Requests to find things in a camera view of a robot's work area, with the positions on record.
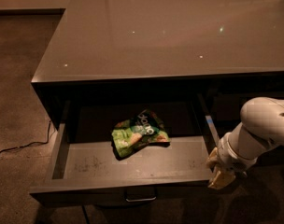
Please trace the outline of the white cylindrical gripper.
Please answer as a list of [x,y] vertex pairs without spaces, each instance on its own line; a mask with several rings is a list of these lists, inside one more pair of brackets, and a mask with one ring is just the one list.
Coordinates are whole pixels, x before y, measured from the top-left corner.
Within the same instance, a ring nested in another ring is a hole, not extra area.
[[213,168],[219,161],[220,165],[215,166],[213,176],[208,182],[211,189],[223,189],[235,180],[234,172],[242,173],[254,165],[257,159],[248,160],[238,155],[229,143],[230,133],[225,134],[214,147],[206,159],[206,167]]

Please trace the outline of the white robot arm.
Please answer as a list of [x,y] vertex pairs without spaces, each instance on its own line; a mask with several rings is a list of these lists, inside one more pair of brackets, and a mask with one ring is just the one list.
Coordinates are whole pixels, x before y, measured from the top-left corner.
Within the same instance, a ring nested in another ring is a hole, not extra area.
[[264,153],[284,146],[284,100],[256,97],[240,110],[241,122],[213,148],[206,166],[213,169],[208,186],[223,189],[245,173]]

